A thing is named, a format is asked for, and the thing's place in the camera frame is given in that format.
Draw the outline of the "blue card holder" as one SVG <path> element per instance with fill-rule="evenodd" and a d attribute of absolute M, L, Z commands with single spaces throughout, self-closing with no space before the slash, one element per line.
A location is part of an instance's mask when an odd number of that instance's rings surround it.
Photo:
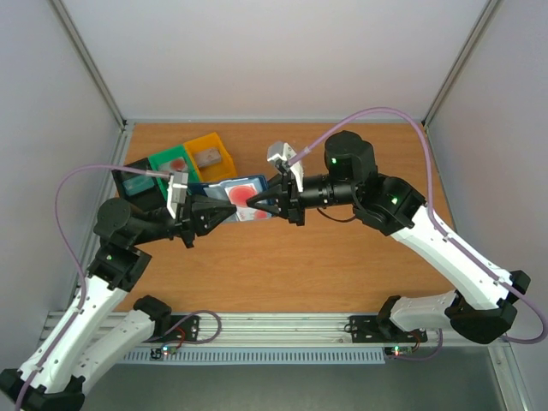
<path fill-rule="evenodd" d="M 224 189 L 230 185 L 231 182 L 241 182 L 245 180 L 259 180 L 262 189 L 261 192 L 266 190 L 266 179 L 262 175 L 256 175 L 256 176 L 246 176 L 246 177 L 239 177 L 239 178 L 231 178 L 231 179 L 225 179 L 219 182 L 201 182 L 198 184 L 189 184 L 189 187 L 194 190 L 195 193 L 204 195 L 206 197 L 215 198 L 215 199 L 221 199 L 221 200 L 228 200 L 228 197 L 226 193 L 224 192 Z M 226 223 L 236 223 L 232 217 L 226 219 Z"/>

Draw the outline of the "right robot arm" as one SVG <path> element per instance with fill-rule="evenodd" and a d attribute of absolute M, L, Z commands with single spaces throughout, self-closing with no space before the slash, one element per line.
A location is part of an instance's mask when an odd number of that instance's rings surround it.
<path fill-rule="evenodd" d="M 473 343 L 488 344 L 505 334 L 517 316 L 512 286 L 526 293 L 529 276 L 495 266 L 427 208 L 425 197 L 399 177 L 378 172 L 371 143 L 350 131 L 325 141 L 327 174 L 306 177 L 286 143 L 269 149 L 278 173 L 268 188 L 247 200 L 265 211 L 302 226 L 308 209 L 350 205 L 354 219 L 416 252 L 440 272 L 454 290 L 442 295 L 387 299 L 367 331 L 383 342 L 419 329 L 453 330 Z"/>

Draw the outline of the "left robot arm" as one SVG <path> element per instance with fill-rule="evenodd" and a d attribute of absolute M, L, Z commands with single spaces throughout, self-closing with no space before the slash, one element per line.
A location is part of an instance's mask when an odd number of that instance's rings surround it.
<path fill-rule="evenodd" d="M 97 382 L 133 347 L 172 331 L 170 307 L 140 298 L 121 322 L 96 339 L 99 326 L 134 288 L 152 257 L 140 244 L 209 234 L 236 212 L 227 200 L 190 194 L 174 211 L 144 212 L 122 198 L 106 200 L 93 229 L 100 247 L 71 306 L 37 351 L 1 373 L 1 392 L 18 410 L 79 410 Z"/>

